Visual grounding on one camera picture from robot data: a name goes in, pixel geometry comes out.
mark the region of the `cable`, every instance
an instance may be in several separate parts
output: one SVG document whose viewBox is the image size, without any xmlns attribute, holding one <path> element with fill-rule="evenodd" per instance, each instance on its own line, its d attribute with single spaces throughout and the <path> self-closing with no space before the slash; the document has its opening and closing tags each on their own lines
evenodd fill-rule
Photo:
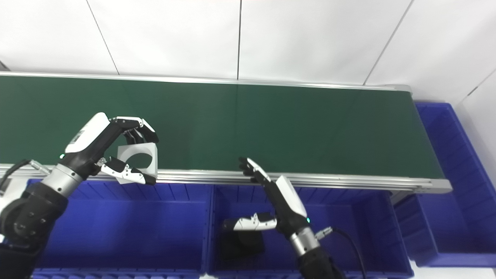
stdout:
<svg viewBox="0 0 496 279">
<path fill-rule="evenodd" d="M 344 236 L 346 239 L 348 239 L 350 241 L 351 246 L 353 246 L 353 250 L 355 251 L 355 254 L 357 256 L 358 263 L 359 263 L 360 269 L 362 271 L 362 276 L 364 279 L 367 279 L 367 274 L 365 273 L 364 260 L 362 259 L 362 255 L 360 254 L 360 251 L 358 250 L 358 247 L 355 244 L 355 242 L 353 241 L 353 239 L 351 238 L 351 236 L 348 233 L 346 233 L 344 230 L 341 230 L 341 229 L 338 229 L 335 227 L 332 228 L 332 231 L 341 234 L 342 236 Z"/>
<path fill-rule="evenodd" d="M 3 177 L 0 179 L 0 197 L 2 197 L 5 194 L 6 189 L 3 188 L 3 184 L 7 181 L 8 177 L 14 173 L 14 171 L 20 169 L 21 167 L 29 164 L 31 160 L 23 159 L 22 161 L 18 162 L 17 164 L 11 166 L 10 169 L 8 169 Z"/>
</svg>

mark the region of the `robotic hand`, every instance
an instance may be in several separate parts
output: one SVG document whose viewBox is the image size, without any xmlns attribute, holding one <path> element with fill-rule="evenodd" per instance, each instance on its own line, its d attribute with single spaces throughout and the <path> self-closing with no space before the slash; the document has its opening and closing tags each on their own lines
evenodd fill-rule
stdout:
<svg viewBox="0 0 496 279">
<path fill-rule="evenodd" d="M 251 181 L 263 186 L 268 199 L 276 211 L 276 217 L 258 213 L 251 218 L 227 219 L 224 230 L 266 230 L 277 229 L 291 242 L 297 256 L 300 273 L 305 279 L 344 279 L 344 275 L 333 264 L 326 251 L 320 246 L 310 224 L 307 211 L 293 185 L 285 176 L 272 181 L 265 171 L 250 158 L 240 158 L 240 168 Z"/>
<path fill-rule="evenodd" d="M 116 158 L 111 157 L 109 162 L 104 159 L 104 152 L 121 134 L 128 144 L 159 141 L 144 119 L 108 119 L 105 113 L 97 113 L 70 141 L 55 168 L 2 210 L 0 233 L 7 242 L 0 244 L 0 278 L 30 278 L 55 221 L 67 207 L 67 198 L 90 175 L 103 171 L 131 182 L 155 185 L 153 176 Z"/>
</svg>

